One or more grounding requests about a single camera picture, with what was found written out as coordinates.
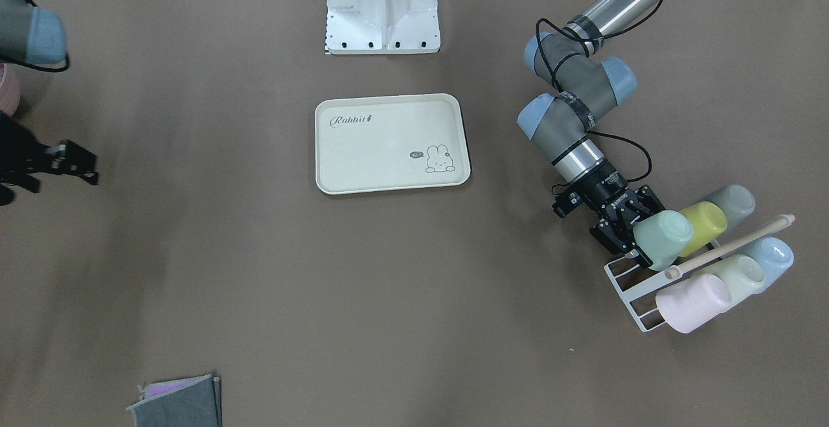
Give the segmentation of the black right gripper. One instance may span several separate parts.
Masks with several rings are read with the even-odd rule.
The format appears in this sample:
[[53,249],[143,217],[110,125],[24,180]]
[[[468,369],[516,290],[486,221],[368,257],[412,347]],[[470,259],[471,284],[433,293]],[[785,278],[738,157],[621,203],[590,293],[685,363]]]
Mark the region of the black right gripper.
[[92,186],[100,183],[96,170],[98,157],[74,143],[60,141],[49,147],[36,140],[5,112],[1,114],[1,205],[9,205],[16,197],[9,185],[17,185],[32,193],[40,191],[41,182],[33,173],[74,176]]

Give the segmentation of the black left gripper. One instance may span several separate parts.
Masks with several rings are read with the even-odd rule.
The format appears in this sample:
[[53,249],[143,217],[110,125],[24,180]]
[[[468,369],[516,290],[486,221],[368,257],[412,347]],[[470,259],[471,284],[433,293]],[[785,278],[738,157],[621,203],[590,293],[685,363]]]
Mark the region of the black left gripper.
[[611,163],[598,163],[569,183],[583,204],[601,220],[589,228],[590,235],[612,255],[633,258],[639,266],[651,267],[650,256],[635,238],[633,226],[666,208],[649,185],[633,190]]

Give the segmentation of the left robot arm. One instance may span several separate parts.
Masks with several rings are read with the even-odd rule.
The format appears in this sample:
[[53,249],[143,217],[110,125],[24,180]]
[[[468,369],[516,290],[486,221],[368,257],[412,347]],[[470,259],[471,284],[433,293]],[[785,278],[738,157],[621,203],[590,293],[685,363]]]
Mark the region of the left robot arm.
[[[526,138],[557,171],[551,187],[552,209],[560,218],[584,206],[596,216],[590,235],[603,252],[595,264],[630,260],[653,267],[657,255],[634,237],[636,226],[666,212],[647,185],[633,188],[593,141],[599,121],[637,89],[630,66],[618,58],[596,61],[595,54],[613,38],[641,26],[664,0],[597,0],[564,26],[541,17],[526,44],[527,67],[550,85],[528,103],[516,122]],[[550,32],[541,27],[550,25]]]

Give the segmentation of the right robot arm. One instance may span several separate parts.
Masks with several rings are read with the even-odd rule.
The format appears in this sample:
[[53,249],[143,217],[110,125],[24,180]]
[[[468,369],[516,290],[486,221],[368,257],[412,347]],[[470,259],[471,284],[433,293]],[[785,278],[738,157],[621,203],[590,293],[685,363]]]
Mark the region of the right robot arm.
[[20,91],[9,65],[47,73],[68,70],[65,26],[55,11],[39,7],[34,0],[2,0],[2,205],[15,199],[12,186],[38,193],[41,182],[35,175],[39,173],[74,176],[98,185],[94,153],[68,139],[54,146],[40,143],[13,118]]

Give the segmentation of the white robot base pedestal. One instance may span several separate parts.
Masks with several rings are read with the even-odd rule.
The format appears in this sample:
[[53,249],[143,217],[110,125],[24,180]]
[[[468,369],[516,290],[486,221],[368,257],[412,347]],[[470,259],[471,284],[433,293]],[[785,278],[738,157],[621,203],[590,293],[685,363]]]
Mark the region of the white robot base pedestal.
[[438,0],[326,0],[331,55],[436,53]]

